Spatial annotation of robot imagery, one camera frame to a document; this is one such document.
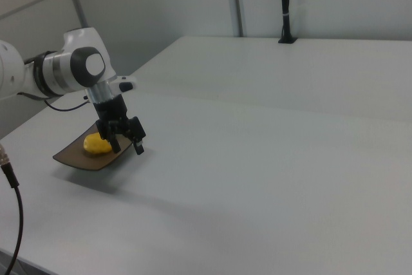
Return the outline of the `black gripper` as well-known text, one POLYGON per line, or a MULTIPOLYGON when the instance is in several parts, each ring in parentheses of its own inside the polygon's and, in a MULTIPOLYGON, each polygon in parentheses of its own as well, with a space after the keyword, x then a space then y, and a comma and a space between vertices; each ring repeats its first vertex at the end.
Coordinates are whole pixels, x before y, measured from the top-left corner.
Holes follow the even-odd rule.
POLYGON ((110 124, 115 125, 119 131, 127 131, 128 124, 129 139, 132 141, 136 154, 141 155, 144 152, 143 139, 146 137, 146 133, 138 117, 128 120, 126 115, 127 107, 122 95, 117 95, 105 102, 93 103, 93 106, 98 115, 96 126, 100 137, 110 144, 114 153, 119 153, 121 147, 116 134, 112 132, 109 126, 110 124))

